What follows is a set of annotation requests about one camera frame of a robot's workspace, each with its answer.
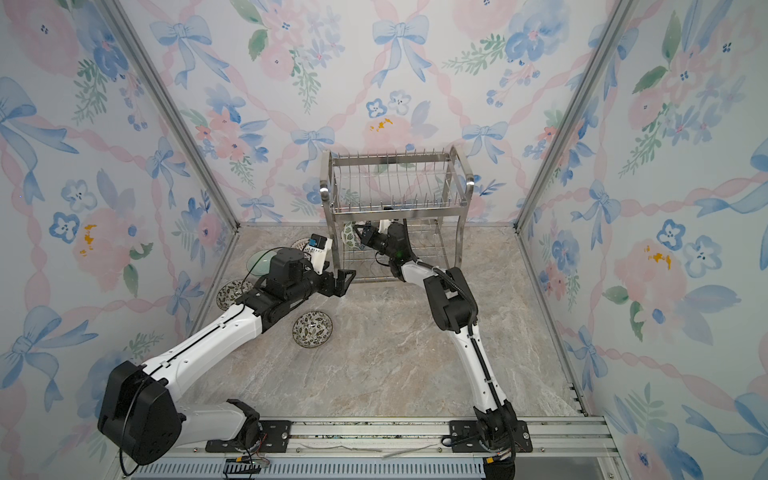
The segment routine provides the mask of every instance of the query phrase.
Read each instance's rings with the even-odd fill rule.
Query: floral wallpaper
[[[514,220],[613,4],[122,2],[236,215],[307,223],[321,152],[450,144],[485,186],[470,221]]]
[[[524,225],[632,478],[768,478],[768,45],[756,0],[640,0]]]
[[[0,477],[102,478],[109,372],[183,339],[231,231],[104,19],[0,7]]]

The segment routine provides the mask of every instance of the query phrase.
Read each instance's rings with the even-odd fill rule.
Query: cable
[[[125,441],[125,427],[128,425],[128,417],[131,416],[131,411],[134,409],[134,405],[136,404],[136,399],[138,398],[139,393],[141,393],[141,388],[144,386],[144,384],[149,379],[152,378],[152,375],[154,375],[156,373],[156,371],[158,371],[159,369],[160,369],[160,367],[158,366],[155,370],[152,371],[152,373],[150,373],[148,376],[145,376],[141,380],[141,383],[139,383],[139,386],[136,388],[136,393],[134,394],[134,398],[131,399],[131,404],[128,406],[128,411],[125,414],[125,420],[123,421],[123,431],[120,434],[120,445],[118,446],[118,457],[120,459],[120,470],[123,471],[123,475],[125,477],[130,477],[131,475],[136,473],[136,471],[141,466],[141,465],[137,464],[136,468],[134,468],[130,473],[128,473],[128,471],[125,469],[125,464],[123,463],[123,442]]]
[[[389,264],[379,262],[379,252],[375,252],[373,254],[373,259],[376,260],[376,263],[378,263],[379,265],[386,266],[387,268],[389,268]]]

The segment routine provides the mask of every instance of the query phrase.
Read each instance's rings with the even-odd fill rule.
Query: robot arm
[[[477,303],[462,271],[457,267],[443,271],[419,260],[411,250],[405,220],[382,220],[378,229],[368,222],[354,229],[363,245],[389,258],[393,276],[424,289],[432,318],[449,334],[467,372],[481,443],[496,452],[493,461],[514,461],[518,419],[488,362],[480,340]]]
[[[167,352],[136,366],[124,362],[110,374],[98,429],[139,465],[174,445],[235,440],[250,450],[262,439],[259,414],[244,402],[185,406],[181,396],[210,367],[238,346],[265,333],[314,293],[343,296],[353,270],[326,272],[331,240],[312,235],[305,249],[279,250],[269,273],[222,316]]]

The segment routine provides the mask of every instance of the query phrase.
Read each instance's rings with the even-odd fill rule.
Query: stainless steel dish rack
[[[334,268],[355,281],[394,280],[386,258],[361,247],[352,224],[407,219],[414,253],[442,268],[461,266],[462,238],[475,177],[464,153],[324,154],[320,172]]]

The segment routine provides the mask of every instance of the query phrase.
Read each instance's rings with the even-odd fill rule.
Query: mounting plate
[[[261,420],[261,428],[266,433],[264,444],[259,449],[260,453],[285,453],[290,440],[290,420]],[[205,445],[208,453],[239,453],[236,442],[227,440],[209,440]]]
[[[476,437],[478,430],[476,428],[477,421],[475,420],[454,420],[449,422],[449,428],[451,435],[443,437],[443,440],[450,439],[451,442],[456,443],[464,439]],[[522,420],[518,420],[518,428],[515,430],[515,448],[516,452],[530,453],[533,452],[533,443],[531,443],[531,435],[528,432],[528,424]],[[454,453],[487,453],[479,440],[471,442],[463,442],[454,447],[451,447]]]

